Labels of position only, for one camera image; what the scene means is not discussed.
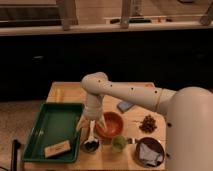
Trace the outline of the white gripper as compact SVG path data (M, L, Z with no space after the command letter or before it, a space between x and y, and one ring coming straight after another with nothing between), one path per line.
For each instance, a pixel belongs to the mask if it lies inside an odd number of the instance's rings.
M107 129L105 122L105 117L103 114L103 97L101 95L94 95L88 93L86 95L85 107L83 110L83 115L88 120L98 120L98 125L102 129ZM76 130L79 131L81 128L88 125L87 119L82 116L77 123Z

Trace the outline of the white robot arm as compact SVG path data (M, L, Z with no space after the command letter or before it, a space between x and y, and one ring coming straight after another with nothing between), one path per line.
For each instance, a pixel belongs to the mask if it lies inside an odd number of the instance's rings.
M109 95L165 117L167 171L213 171L213 92L196 86L178 91L111 82L103 72L84 76L86 100L80 120L103 125L103 98Z

